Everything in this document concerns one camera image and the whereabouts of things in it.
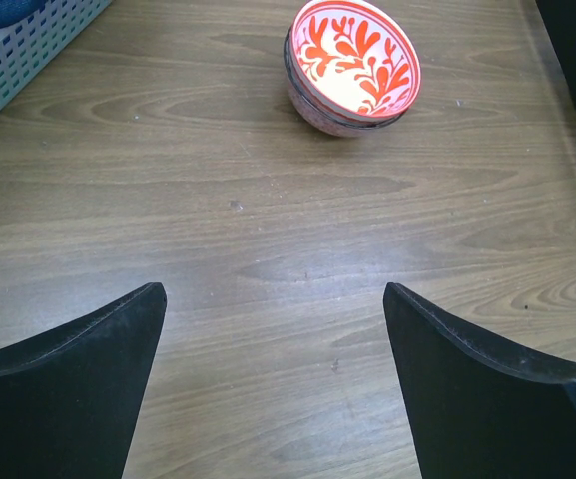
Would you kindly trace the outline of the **orange floral pattern bowl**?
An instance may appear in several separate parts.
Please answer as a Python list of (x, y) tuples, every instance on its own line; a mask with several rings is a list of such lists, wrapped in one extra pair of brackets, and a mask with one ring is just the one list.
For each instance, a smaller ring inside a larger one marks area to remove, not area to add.
[(288, 52), (304, 89), (346, 120), (390, 120), (406, 112), (420, 92), (412, 42), (367, 1), (307, 2), (291, 24)]

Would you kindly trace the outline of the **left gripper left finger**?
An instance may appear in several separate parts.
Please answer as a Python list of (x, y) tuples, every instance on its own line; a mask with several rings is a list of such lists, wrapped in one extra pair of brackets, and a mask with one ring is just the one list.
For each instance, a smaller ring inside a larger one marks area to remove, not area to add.
[(0, 478), (120, 478), (167, 308), (147, 283), (0, 349)]

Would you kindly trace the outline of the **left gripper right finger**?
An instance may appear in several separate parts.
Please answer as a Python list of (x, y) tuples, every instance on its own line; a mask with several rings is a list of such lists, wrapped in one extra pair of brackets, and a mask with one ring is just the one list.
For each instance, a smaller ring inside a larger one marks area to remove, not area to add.
[(422, 477), (576, 478), (576, 362), (398, 283), (383, 308)]

